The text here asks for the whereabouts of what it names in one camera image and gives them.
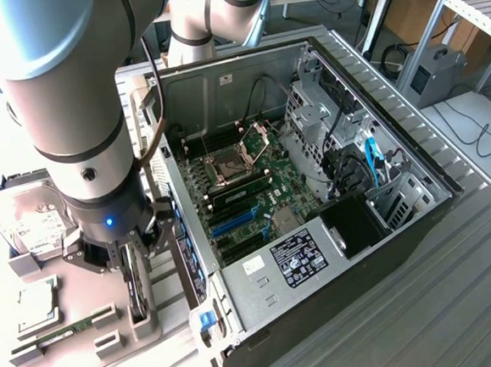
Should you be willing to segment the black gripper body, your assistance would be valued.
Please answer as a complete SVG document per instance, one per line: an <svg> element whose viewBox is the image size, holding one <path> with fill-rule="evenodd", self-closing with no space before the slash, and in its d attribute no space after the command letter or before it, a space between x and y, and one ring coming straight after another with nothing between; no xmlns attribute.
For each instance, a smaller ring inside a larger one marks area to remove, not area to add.
<svg viewBox="0 0 491 367"><path fill-rule="evenodd" d="M153 216L138 173L128 174L104 197L82 201L64 195L64 200L83 236L96 244L121 240L135 229L144 231Z"/></svg>

